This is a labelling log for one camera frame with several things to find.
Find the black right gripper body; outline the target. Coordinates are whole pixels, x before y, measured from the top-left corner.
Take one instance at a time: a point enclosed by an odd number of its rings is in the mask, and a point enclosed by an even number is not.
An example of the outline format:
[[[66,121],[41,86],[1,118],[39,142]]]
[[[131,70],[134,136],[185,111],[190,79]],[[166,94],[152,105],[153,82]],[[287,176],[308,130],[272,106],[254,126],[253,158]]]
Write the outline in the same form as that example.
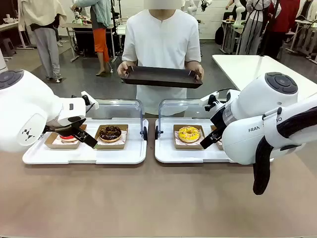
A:
[[[232,111],[231,107],[222,106],[215,114],[211,117],[211,122],[214,124],[216,129],[225,130],[227,126],[232,123]]]

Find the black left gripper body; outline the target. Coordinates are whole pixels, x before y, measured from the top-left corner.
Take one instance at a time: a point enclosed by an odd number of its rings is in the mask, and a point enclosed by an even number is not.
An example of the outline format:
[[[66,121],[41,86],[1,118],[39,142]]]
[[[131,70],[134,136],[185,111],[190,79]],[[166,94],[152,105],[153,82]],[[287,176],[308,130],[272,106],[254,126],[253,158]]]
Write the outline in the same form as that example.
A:
[[[44,127],[44,133],[55,132],[61,136],[83,136],[85,134],[84,129],[81,128],[86,119],[80,119],[78,121],[72,122],[67,126],[48,126]]]

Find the person's right hand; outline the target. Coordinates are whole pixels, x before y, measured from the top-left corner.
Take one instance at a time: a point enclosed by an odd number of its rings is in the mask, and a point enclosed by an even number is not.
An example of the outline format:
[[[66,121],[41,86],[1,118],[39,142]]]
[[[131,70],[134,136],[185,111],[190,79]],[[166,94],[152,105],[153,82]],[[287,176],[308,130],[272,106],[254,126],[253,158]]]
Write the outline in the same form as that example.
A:
[[[130,66],[135,66],[135,62],[133,61],[123,61],[117,68],[117,74],[119,77],[126,77],[128,73],[128,68]]]

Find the person's left hand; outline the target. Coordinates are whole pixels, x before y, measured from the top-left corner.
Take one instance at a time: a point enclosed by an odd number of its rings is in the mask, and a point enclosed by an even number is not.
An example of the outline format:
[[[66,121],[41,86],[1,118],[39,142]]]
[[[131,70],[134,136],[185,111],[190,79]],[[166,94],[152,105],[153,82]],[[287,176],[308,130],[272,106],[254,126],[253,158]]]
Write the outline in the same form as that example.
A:
[[[197,79],[203,80],[204,69],[202,65],[197,61],[191,61],[187,63],[187,68],[191,71],[194,71],[197,75]]]

